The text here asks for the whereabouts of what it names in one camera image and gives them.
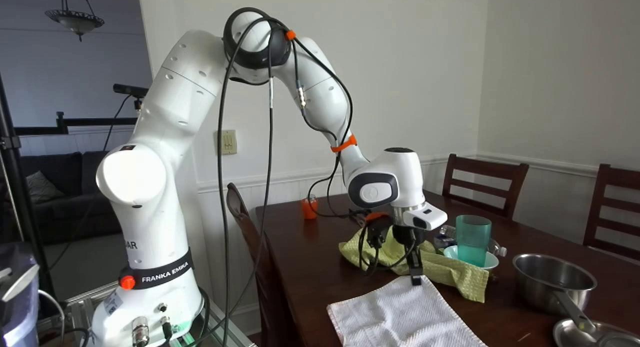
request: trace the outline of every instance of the light switch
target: light switch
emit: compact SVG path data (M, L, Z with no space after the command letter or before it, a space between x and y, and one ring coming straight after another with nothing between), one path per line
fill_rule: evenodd
M222 154L237 154L238 153L238 141L236 140L236 130L223 130L222 131Z

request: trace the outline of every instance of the sofa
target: sofa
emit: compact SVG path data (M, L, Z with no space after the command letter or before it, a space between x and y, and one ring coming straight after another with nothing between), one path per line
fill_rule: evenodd
M43 245L56 245L87 238L122 233L107 197L96 185L96 171L107 152L88 151L61 155L23 156L22 172L30 176L38 171L64 194L43 203L34 203L33 211ZM87 214L80 229L76 227ZM3 208L5 231L16 231L16 218L11 203Z

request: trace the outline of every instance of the wooden chair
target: wooden chair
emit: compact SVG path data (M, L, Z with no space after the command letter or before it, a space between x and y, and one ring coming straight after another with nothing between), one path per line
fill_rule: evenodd
M256 263L260 247L260 233L249 217L247 206L233 183L227 185L226 206L240 226L249 254ZM302 343L298 337L293 317L289 309L284 288L272 261L268 243L264 240L260 260L255 272L260 305L260 347L298 347Z
M453 178L453 171L465 171L472 174L479 174L483 176L490 176L492 178L499 178L510 180L510 186L508 190L490 187L480 183L474 183L472 181L460 180ZM514 217L514 211L516 209L516 203L520 196L522 183L527 176L529 165L526 163L506 164L498 162L487 162L485 160L477 160L471 158L462 158L451 153L448 156L448 162L446 163L446 172L444 176L444 183L442 186L442 195L449 197L450 199L460 201L462 203L481 208L482 210L489 211L496 215L500 215L509 219ZM467 197L458 196L451 193L451 186L458 186L474 190L478 192L484 192L485 194L502 197L504 199L503 208L498 208L487 203L476 201Z
M607 185L640 190L640 171L612 168L610 164L599 165L598 177L589 210L589 219L587 220L587 228L582 244L640 261L640 251L637 249L596 238L598 227L626 233L627 235L640 236L640 227L600 217L602 206L640 213L640 203L605 197L604 193Z

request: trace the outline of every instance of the ceiling lamp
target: ceiling lamp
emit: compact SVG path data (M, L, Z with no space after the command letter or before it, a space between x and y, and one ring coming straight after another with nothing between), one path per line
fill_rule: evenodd
M82 35L87 32L91 32L94 28L99 28L105 21L94 14L94 9L91 8L89 0L85 0L89 5L91 14L85 12L78 12L77 10L69 10L69 2L67 0L60 0L62 3L61 9L50 9L44 14L53 21L65 26L69 30L73 31L80 42L82 42Z

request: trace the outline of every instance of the white cloth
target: white cloth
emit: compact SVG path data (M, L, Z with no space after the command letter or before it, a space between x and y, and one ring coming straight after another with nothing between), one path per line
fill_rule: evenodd
M420 286L398 277L327 311L345 347L487 347L425 276Z

